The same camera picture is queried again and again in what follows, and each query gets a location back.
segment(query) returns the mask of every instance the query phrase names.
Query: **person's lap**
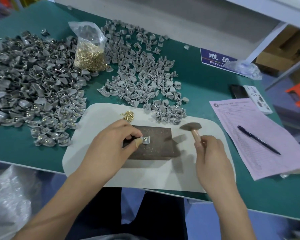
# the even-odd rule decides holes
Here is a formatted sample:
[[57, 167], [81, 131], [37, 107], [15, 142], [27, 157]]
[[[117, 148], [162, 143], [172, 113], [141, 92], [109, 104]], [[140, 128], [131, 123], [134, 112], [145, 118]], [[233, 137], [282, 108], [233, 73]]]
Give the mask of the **person's lap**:
[[121, 188], [104, 187], [76, 218], [66, 240], [118, 233], [149, 240], [188, 239], [183, 198], [146, 192], [136, 218], [121, 225]]

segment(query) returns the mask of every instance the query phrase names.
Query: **hand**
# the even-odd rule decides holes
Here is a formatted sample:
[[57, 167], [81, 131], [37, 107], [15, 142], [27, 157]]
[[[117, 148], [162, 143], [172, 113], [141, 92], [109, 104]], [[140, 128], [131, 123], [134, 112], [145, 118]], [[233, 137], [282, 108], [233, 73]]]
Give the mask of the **hand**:
[[194, 144], [197, 150], [196, 171], [200, 184], [212, 198], [220, 192], [236, 188], [232, 165], [221, 140], [202, 136]]
[[141, 137], [142, 133], [125, 120], [112, 123], [93, 139], [77, 170], [91, 183], [103, 181], [105, 184], [142, 143], [142, 139], [137, 138], [122, 148], [123, 140], [132, 136]]

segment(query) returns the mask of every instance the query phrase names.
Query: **plastic bag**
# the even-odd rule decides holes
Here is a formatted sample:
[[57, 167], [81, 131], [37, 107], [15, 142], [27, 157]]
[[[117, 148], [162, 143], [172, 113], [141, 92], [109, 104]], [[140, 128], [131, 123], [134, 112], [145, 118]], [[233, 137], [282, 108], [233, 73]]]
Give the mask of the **plastic bag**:
[[78, 36], [74, 66], [89, 71], [104, 71], [107, 66], [104, 54], [107, 37], [92, 22], [68, 22], [68, 24]]
[[36, 171], [11, 165], [0, 170], [0, 240], [11, 239], [41, 208]]
[[262, 73], [260, 72], [259, 68], [255, 64], [248, 63], [244, 60], [229, 61], [224, 64], [224, 67], [253, 80], [262, 79]]
[[296, 170], [293, 170], [293, 171], [290, 171], [290, 172], [282, 173], [282, 174], [280, 174], [280, 176], [285, 179], [290, 174], [300, 174], [300, 169], [296, 169]]

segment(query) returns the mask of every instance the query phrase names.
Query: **pen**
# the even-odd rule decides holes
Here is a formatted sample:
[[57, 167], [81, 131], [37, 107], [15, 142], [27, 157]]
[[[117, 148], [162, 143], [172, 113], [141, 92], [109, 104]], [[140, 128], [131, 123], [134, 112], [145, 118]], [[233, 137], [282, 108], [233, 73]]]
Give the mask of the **pen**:
[[265, 143], [263, 140], [259, 139], [258, 137], [256, 137], [255, 135], [252, 135], [250, 132], [246, 131], [246, 129], [244, 129], [242, 126], [238, 125], [238, 129], [240, 131], [242, 131], [244, 134], [246, 134], [248, 137], [253, 138], [254, 140], [256, 140], [257, 142], [259, 142], [260, 144], [264, 145], [266, 148], [268, 148], [269, 150], [271, 150], [272, 152], [276, 153], [276, 154], [280, 154], [280, 152], [278, 152], [276, 149], [274, 149], [272, 146], [268, 145], [267, 143]]

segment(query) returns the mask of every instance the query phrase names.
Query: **green workbench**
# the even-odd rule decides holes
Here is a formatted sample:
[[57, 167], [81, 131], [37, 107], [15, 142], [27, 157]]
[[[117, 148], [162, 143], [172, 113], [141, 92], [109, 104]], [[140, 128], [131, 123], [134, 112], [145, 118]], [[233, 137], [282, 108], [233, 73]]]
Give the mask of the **green workbench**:
[[[25, 30], [40, 35], [41, 30], [47, 28], [52, 38], [60, 40], [74, 35], [68, 27], [68, 21], [91, 21], [101, 27], [104, 26], [106, 19], [76, 9], [69, 10], [60, 4], [40, 1], [0, 21], [0, 37], [14, 37]], [[167, 40], [164, 42], [161, 55], [176, 60], [174, 69], [179, 77], [175, 80], [182, 82], [180, 92], [190, 100], [184, 106], [189, 116], [212, 120], [222, 128], [208, 101], [231, 99], [229, 84], [256, 86], [269, 102], [259, 81], [202, 64], [199, 48], [190, 47], [186, 50], [183, 48], [184, 45], [175, 40]], [[88, 82], [84, 87], [88, 105], [122, 102], [117, 96], [104, 97], [96, 90], [115, 74], [114, 67], [113, 72], [101, 72], [100, 76]], [[281, 125], [277, 113], [269, 117]], [[300, 175], [292, 175], [286, 179], [276, 175], [253, 181], [232, 140], [225, 130], [223, 131], [235, 165], [237, 186], [247, 207], [300, 219]], [[65, 151], [66, 148], [59, 146], [36, 147], [27, 125], [20, 128], [0, 126], [0, 161], [63, 173], [62, 158]], [[186, 198], [209, 200], [205, 193], [158, 191]]]

